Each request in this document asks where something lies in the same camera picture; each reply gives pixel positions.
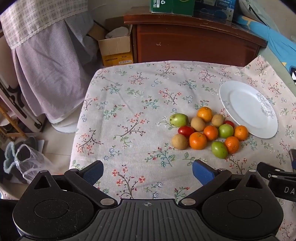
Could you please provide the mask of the large orange tangerine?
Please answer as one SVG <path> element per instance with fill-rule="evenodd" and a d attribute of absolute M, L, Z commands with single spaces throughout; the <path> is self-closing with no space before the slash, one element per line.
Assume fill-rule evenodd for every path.
<path fill-rule="evenodd" d="M 189 137 L 189 144 L 192 149 L 203 150 L 207 145 L 207 138 L 203 133 L 194 132 Z"/>

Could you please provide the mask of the green milk carton box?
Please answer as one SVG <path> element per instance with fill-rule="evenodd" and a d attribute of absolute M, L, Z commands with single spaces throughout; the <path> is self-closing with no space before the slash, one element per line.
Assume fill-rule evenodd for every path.
<path fill-rule="evenodd" d="M 150 12 L 193 16 L 195 0 L 151 0 Z"/>

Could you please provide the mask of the brown wooden cabinet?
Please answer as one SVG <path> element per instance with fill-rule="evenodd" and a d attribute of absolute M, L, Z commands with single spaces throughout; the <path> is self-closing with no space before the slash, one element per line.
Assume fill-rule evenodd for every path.
<path fill-rule="evenodd" d="M 136 63 L 180 60 L 243 67 L 267 46 L 250 30 L 210 15 L 156 14 L 143 6 L 131 8 L 123 20 L 132 25 Z"/>

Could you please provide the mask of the open cardboard box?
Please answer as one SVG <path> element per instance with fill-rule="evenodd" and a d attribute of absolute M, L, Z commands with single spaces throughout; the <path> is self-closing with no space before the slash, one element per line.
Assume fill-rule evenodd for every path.
<path fill-rule="evenodd" d="M 98 42 L 105 67 L 133 63 L 132 25 L 124 23 L 122 16 L 105 20 L 105 25 L 94 22 L 88 35 Z"/>

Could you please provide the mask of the white plate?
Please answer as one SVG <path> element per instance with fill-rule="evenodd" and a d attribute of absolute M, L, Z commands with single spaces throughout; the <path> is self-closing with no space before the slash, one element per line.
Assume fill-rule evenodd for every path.
<path fill-rule="evenodd" d="M 231 118 L 258 138 L 272 138 L 278 131 L 278 118 L 267 98 L 250 85 L 230 80 L 219 89 L 219 97 Z"/>

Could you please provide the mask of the checkered purple cloth cover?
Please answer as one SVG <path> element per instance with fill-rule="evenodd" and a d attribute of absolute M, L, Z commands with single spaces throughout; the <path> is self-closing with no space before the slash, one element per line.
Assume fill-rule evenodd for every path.
<path fill-rule="evenodd" d="M 97 62 L 87 1 L 2 1 L 1 26 L 22 94 L 58 123 L 83 101 Z"/>

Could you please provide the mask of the blue milk carton box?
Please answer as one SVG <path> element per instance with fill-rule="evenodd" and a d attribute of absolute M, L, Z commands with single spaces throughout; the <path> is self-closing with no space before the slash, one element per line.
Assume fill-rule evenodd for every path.
<path fill-rule="evenodd" d="M 216 18 L 232 21 L 237 7 L 236 0 L 200 0 L 195 1 L 193 16 L 207 14 Z"/>

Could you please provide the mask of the green fruit bottom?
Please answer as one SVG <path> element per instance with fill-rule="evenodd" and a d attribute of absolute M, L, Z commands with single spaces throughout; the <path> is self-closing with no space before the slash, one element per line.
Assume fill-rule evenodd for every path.
<path fill-rule="evenodd" d="M 212 153 L 220 159 L 225 159 L 228 156 L 228 150 L 223 142 L 215 141 L 211 144 Z"/>

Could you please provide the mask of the brown kiwi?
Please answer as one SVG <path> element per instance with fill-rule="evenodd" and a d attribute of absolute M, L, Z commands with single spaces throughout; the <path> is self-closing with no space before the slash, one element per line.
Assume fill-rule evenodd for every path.
<path fill-rule="evenodd" d="M 211 123 L 216 128 L 219 128 L 221 125 L 224 124 L 224 116 L 222 114 L 215 114 L 212 117 Z"/>
<path fill-rule="evenodd" d="M 190 125 L 197 132 L 202 132 L 206 127 L 204 120 L 198 116 L 192 118 Z"/>
<path fill-rule="evenodd" d="M 171 139 L 171 145 L 178 150 L 184 150 L 188 147 L 188 140 L 182 134 L 175 134 Z"/>

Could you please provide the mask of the small tangerine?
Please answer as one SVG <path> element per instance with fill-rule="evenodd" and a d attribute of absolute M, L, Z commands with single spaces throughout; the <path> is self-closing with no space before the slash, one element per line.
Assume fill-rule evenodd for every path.
<path fill-rule="evenodd" d="M 215 126 L 206 126 L 203 130 L 203 134 L 206 136 L 208 141 L 214 141 L 218 138 L 219 132 Z"/>

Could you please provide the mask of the floral tablecloth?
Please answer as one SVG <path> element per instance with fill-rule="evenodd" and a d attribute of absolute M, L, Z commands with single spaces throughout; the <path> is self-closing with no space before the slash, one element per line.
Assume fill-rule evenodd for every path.
<path fill-rule="evenodd" d="M 270 139 L 249 135 L 236 154 L 215 157 L 210 147 L 178 150 L 171 145 L 177 128 L 170 116 L 193 118 L 202 107 L 230 119 L 220 86 L 237 80 L 258 90 L 273 106 L 278 130 Z M 260 161 L 292 168 L 295 147 L 295 95 L 262 57 L 245 67 L 201 62 L 140 63 L 98 70 L 86 93 L 71 154 L 71 168 L 96 160 L 104 174 L 95 186 L 115 198 L 181 200 L 201 186 L 192 174 L 199 159 L 235 174 Z"/>

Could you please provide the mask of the red cherry tomato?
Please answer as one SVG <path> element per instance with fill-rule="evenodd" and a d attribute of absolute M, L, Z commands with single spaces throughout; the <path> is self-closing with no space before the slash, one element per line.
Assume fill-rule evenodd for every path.
<path fill-rule="evenodd" d="M 230 125 L 230 126 L 232 126 L 233 128 L 235 128 L 235 124 L 234 124 L 232 121 L 230 121 L 230 120 L 226 120 L 226 121 L 224 121 L 224 124 Z"/>
<path fill-rule="evenodd" d="M 189 138 L 194 132 L 196 131 L 191 126 L 181 126 L 178 129 L 178 134 L 181 134 L 186 138 Z"/>

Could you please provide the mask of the blue shark plush pillow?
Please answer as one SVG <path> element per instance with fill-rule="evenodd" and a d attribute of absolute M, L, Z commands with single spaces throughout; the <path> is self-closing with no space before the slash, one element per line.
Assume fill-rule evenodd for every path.
<path fill-rule="evenodd" d="M 295 42 L 292 42 L 269 26 L 257 22 L 249 17 L 239 15 L 235 18 L 235 21 L 267 41 L 267 46 L 282 63 L 282 65 L 285 66 L 295 83 Z"/>

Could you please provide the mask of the clear plastic bag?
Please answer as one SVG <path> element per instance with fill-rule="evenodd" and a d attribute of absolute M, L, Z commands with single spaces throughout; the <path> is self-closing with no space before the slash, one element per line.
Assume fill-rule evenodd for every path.
<path fill-rule="evenodd" d="M 26 144 L 22 144 L 18 148 L 15 164 L 28 184 L 33 181 L 40 171 L 46 170 L 52 175 L 60 173 L 60 170 L 47 157 Z"/>

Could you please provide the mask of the large spotted green fruit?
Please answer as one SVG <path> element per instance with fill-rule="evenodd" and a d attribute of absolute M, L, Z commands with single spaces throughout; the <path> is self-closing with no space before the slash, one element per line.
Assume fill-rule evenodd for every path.
<path fill-rule="evenodd" d="M 175 127 L 186 126 L 189 123 L 188 117 L 183 113 L 175 113 L 170 116 L 170 124 Z"/>

